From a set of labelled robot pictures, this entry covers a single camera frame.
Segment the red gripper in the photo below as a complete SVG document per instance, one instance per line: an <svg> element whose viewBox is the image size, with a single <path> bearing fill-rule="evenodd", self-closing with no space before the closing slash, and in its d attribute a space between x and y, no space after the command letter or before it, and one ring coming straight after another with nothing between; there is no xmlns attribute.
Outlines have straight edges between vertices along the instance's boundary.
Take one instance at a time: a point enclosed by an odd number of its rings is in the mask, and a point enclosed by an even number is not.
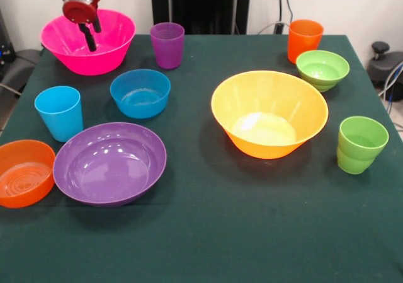
<svg viewBox="0 0 403 283"><path fill-rule="evenodd" d="M84 34L90 52L96 51L94 37L85 23L92 23L93 30L101 33L98 18L98 3L100 0L63 0L64 16L73 23L78 23L79 30Z"/></svg>

